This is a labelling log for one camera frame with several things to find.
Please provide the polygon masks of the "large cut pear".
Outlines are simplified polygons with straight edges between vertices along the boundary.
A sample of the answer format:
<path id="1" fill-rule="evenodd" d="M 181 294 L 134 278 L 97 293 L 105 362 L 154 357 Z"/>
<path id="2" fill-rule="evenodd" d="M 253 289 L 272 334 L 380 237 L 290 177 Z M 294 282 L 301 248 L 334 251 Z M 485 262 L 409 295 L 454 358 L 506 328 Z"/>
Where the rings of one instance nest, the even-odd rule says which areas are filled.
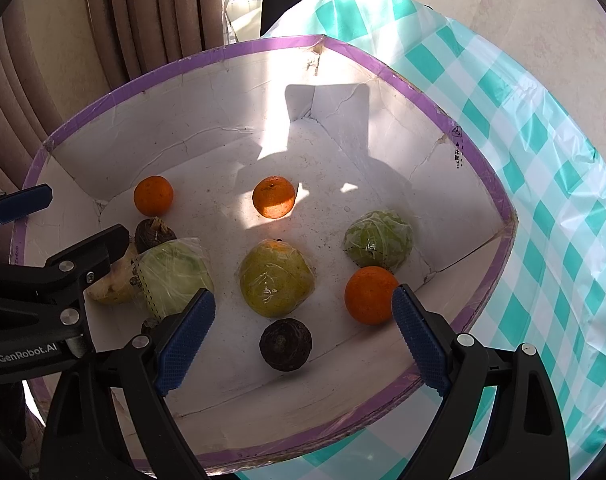
<path id="1" fill-rule="evenodd" d="M 86 296 L 104 306 L 120 306 L 134 301 L 140 292 L 135 278 L 134 261 L 138 256 L 133 242 L 122 258 L 110 266 L 110 272 L 86 289 Z"/>

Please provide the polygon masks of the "green fruit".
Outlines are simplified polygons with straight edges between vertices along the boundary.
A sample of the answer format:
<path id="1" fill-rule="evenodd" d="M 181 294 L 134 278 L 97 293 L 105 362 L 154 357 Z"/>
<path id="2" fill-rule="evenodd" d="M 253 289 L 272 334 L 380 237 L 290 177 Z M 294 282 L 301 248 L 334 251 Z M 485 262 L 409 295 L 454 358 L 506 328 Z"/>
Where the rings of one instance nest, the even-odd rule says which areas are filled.
<path id="1" fill-rule="evenodd" d="M 181 313 L 201 288 L 215 292 L 209 257 L 198 237 L 146 250 L 135 259 L 134 273 L 148 311 L 158 320 Z"/>
<path id="2" fill-rule="evenodd" d="M 393 211 L 374 210 L 345 231 L 343 250 L 361 268 L 381 266 L 395 273 L 414 247 L 410 224 Z"/>

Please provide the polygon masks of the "dark mushroom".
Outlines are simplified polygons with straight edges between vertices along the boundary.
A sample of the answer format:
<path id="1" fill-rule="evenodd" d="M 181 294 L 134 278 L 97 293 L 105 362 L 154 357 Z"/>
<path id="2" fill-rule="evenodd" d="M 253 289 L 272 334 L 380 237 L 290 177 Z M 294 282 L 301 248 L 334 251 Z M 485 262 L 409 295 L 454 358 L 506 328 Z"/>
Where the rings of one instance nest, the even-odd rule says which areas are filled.
<path id="1" fill-rule="evenodd" d="M 146 320 L 140 326 L 140 333 L 143 335 L 150 335 L 153 330 L 160 324 L 158 318 L 146 318 Z"/>
<path id="2" fill-rule="evenodd" d="M 134 234 L 134 244 L 139 254 L 176 239 L 174 231 L 159 217 L 140 221 Z"/>
<path id="3" fill-rule="evenodd" d="M 268 325 L 259 343 L 261 356 L 274 370 L 294 372 L 309 359 L 312 334 L 305 324 L 295 318 L 281 318 Z"/>

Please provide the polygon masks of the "orange mandarin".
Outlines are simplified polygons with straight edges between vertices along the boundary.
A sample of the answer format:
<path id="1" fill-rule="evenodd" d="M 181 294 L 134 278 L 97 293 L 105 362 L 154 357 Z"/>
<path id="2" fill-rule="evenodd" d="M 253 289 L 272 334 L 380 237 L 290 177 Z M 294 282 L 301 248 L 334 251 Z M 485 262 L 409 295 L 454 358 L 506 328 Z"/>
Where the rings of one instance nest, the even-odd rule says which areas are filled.
<path id="1" fill-rule="evenodd" d="M 356 271 L 344 289 L 347 312 L 357 322 L 377 326 L 392 317 L 392 295 L 399 286 L 395 276 L 381 266 Z"/>
<path id="2" fill-rule="evenodd" d="M 161 217 L 171 208 L 174 190 L 165 177 L 151 176 L 136 185 L 133 193 L 136 209 L 146 217 Z"/>
<path id="3" fill-rule="evenodd" d="M 259 182 L 252 192 L 252 203 L 264 218 L 279 219 L 289 214 L 297 192 L 290 181 L 280 176 L 270 176 Z"/>

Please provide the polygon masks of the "small yellow pear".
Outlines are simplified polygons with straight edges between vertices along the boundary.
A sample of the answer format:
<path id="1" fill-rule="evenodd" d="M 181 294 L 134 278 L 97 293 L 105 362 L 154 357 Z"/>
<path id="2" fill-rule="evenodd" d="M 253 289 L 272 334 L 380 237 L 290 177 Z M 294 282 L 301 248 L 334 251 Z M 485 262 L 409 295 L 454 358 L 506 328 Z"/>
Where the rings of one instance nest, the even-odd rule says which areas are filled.
<path id="1" fill-rule="evenodd" d="M 264 318 L 283 318 L 315 288 L 315 275 L 302 253 L 283 240 L 262 240 L 238 271 L 241 295 Z"/>

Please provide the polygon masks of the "teal checkered plastic tablecloth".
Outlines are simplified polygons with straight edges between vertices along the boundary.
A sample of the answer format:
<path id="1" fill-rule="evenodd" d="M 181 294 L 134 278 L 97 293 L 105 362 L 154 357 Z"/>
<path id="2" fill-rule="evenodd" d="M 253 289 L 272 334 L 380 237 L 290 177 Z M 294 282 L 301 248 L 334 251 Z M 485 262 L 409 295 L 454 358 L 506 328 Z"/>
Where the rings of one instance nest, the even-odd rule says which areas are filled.
<path id="1" fill-rule="evenodd" d="M 524 67 L 416 0 L 303 0 L 268 32 L 322 34 L 372 54 L 454 118 L 492 165 L 519 228 L 472 333 L 495 348 L 537 348 L 578 478 L 606 445 L 606 162 Z"/>

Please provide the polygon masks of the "brown drape curtain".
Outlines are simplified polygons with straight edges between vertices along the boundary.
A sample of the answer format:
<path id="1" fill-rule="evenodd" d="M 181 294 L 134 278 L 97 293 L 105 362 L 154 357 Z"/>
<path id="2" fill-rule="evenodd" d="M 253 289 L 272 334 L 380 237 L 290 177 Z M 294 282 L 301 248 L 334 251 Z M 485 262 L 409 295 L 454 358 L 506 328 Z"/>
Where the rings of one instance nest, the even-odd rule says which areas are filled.
<path id="1" fill-rule="evenodd" d="M 0 192 L 85 106 L 222 46 L 223 0 L 0 0 Z"/>

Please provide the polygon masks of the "purple cardboard box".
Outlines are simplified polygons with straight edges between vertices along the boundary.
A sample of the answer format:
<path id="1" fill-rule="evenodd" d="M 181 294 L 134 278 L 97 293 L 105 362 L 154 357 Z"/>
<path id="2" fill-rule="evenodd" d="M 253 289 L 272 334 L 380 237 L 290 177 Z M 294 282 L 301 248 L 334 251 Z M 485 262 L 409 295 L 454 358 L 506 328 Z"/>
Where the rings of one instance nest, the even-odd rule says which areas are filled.
<path id="1" fill-rule="evenodd" d="M 166 402 L 211 472 L 323 448 L 419 388 L 399 329 L 363 325 L 345 309 L 357 266 L 343 237 L 355 220 L 388 210 L 410 224 L 414 247 L 395 276 L 455 330 L 486 306 L 518 225 L 466 131 L 390 66 L 326 36 L 267 38 L 158 68 L 63 124 L 26 174 L 53 201 L 15 225 L 10 260 L 39 266 L 113 224 L 134 230 L 134 188 L 155 174 L 174 190 L 165 222 L 198 237 L 210 261 L 215 320 Z M 252 203 L 270 176 L 297 192 L 279 219 Z M 240 263 L 262 240 L 291 244 L 315 275 L 293 311 L 313 348 L 292 373 L 262 359 L 268 319 L 241 295 Z"/>

